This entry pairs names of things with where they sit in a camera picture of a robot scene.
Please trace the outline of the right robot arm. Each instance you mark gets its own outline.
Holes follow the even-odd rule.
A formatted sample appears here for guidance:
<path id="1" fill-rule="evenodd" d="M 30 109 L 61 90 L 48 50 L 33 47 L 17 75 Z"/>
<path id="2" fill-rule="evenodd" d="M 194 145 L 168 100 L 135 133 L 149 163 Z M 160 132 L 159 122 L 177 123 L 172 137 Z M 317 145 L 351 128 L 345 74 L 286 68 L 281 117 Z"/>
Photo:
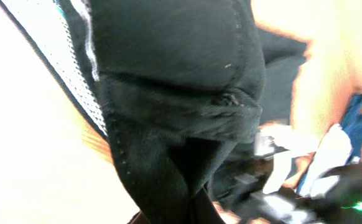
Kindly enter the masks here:
<path id="1" fill-rule="evenodd" d="M 334 126 L 302 168 L 307 138 L 283 125 L 260 130 L 225 161 L 210 196 L 240 223 L 362 223 L 362 162 Z"/>

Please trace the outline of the black garment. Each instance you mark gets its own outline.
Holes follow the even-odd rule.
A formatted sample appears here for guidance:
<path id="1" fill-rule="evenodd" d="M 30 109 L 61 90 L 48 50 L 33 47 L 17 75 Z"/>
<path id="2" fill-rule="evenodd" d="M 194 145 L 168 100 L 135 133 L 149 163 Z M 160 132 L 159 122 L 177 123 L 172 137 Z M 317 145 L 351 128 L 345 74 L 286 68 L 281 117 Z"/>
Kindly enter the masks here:
<path id="1" fill-rule="evenodd" d="M 259 127 L 288 121 L 306 44 L 257 28 L 249 1 L 0 1 L 108 142 L 136 223 L 261 218 L 272 162 Z"/>

